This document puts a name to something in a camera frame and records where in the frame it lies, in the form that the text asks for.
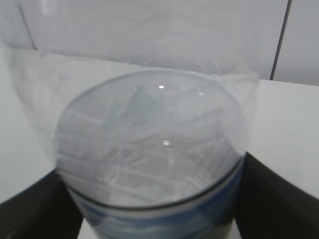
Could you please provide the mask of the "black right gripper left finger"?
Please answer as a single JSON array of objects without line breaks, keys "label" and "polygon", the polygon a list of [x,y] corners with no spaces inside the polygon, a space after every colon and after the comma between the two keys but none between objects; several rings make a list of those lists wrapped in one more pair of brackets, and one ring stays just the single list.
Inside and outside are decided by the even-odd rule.
[{"label": "black right gripper left finger", "polygon": [[76,239],[82,222],[55,171],[0,205],[2,239]]}]

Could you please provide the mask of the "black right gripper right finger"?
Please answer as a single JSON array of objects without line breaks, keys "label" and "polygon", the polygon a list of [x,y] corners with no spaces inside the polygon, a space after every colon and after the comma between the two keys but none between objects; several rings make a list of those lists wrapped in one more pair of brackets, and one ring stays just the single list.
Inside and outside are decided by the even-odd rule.
[{"label": "black right gripper right finger", "polygon": [[235,221],[243,239],[317,239],[319,201],[247,153]]}]

